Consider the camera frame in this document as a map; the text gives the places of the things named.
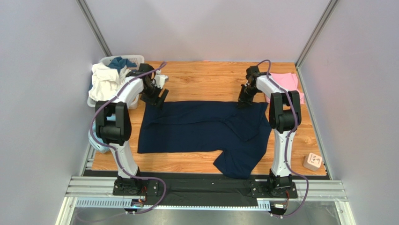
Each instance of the small box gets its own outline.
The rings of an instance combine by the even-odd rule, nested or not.
[[[313,153],[309,153],[309,155],[305,158],[303,162],[303,166],[310,170],[316,171],[323,164],[323,158]]]

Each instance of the wooden block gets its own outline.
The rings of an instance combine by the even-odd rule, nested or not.
[[[316,171],[321,167],[321,163],[323,162],[323,158],[313,153],[309,153],[309,155],[305,158],[303,162],[303,166],[312,171]]]

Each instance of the wooden tabletop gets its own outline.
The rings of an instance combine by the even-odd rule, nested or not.
[[[148,61],[154,68],[161,62]],[[166,101],[237,101],[241,84],[246,83],[245,70],[256,62],[209,62],[209,61],[171,61],[162,69],[162,74],[169,77],[164,88],[169,90]],[[267,63],[259,66],[260,71],[267,71]],[[294,63],[272,63],[271,73],[297,73]],[[258,93],[254,102],[264,102],[265,96]],[[182,152],[182,153],[137,153],[137,143],[145,104],[139,101],[135,110],[129,110],[132,123],[130,147],[133,158],[143,172],[179,172],[179,173],[220,173],[213,165],[222,151]],[[311,171],[303,167],[309,153],[320,155],[308,108],[301,105],[302,123],[298,127],[292,150],[292,169],[305,175],[326,175],[324,167]],[[273,163],[274,135],[270,134],[266,154],[253,169],[252,174],[269,174]],[[96,153],[92,170],[117,170],[110,152]]]

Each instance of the laundry basket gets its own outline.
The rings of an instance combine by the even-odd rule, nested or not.
[[[115,56],[109,56],[109,57],[104,57],[100,60],[104,65],[109,65],[111,61],[116,58],[116,57],[122,57],[123,59],[128,59],[131,62],[136,63],[137,67],[129,67],[129,69],[134,70],[138,69],[141,63],[144,63],[144,56],[142,55],[115,55]],[[134,99],[133,103],[130,105],[129,108],[135,109],[137,108],[137,102],[139,101],[139,96]],[[95,107],[96,106],[96,101],[92,100],[90,97],[87,97],[87,105],[90,107]]]

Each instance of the white cloth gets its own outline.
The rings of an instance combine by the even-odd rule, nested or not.
[[[118,74],[116,69],[111,69],[100,62],[94,64],[91,71],[93,72],[91,76],[93,87],[89,90],[89,97],[94,101],[106,101],[115,95],[131,70],[125,66]]]

